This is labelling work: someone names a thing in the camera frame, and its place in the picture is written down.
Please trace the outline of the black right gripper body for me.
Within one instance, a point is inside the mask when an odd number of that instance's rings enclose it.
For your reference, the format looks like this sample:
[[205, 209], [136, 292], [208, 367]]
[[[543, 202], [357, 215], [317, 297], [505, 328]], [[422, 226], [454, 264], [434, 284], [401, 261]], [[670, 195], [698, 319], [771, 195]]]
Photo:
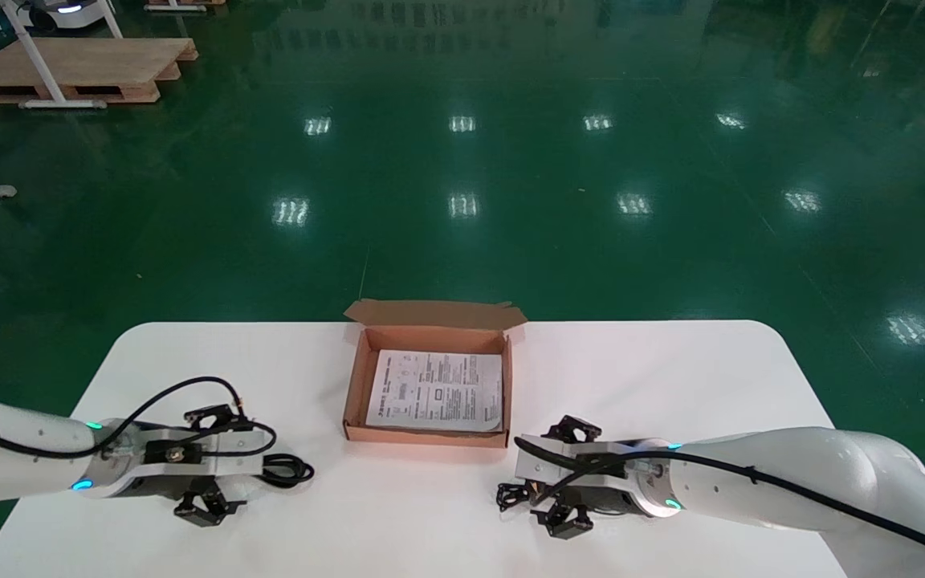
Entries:
[[565, 510], [598, 515], [639, 515], [640, 508], [626, 482], [568, 484], [551, 497]]

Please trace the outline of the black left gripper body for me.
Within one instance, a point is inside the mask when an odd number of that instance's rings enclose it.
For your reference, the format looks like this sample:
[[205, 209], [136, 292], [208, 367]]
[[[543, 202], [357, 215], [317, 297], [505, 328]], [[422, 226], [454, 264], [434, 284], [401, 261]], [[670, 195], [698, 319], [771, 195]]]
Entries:
[[183, 496], [187, 491], [216, 489], [229, 494], [250, 493], [259, 484], [253, 475], [159, 475], [133, 479], [126, 487], [128, 496]]

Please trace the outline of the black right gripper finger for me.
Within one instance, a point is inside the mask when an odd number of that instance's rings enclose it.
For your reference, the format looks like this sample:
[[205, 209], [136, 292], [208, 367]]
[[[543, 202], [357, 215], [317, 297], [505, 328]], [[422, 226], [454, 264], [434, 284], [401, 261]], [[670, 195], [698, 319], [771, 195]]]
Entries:
[[580, 444], [595, 442], [601, 436], [601, 428], [587, 423], [581, 418], [564, 416], [557, 424], [551, 425], [543, 438], [556, 440], [566, 444]]
[[573, 539], [593, 530], [594, 522], [585, 505], [554, 502], [547, 510], [533, 510], [536, 522], [555, 539]]

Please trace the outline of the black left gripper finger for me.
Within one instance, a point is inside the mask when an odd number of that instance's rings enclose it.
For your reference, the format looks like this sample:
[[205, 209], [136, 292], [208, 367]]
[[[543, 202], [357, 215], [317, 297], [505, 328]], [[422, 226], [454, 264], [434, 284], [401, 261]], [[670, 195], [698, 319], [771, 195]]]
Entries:
[[229, 405], [210, 405], [187, 411], [184, 420], [188, 428], [195, 432], [236, 430], [245, 424], [245, 413], [238, 407], [232, 409]]
[[173, 515], [196, 527], [216, 527], [246, 505], [246, 500], [228, 500], [221, 489], [188, 490], [177, 501]]

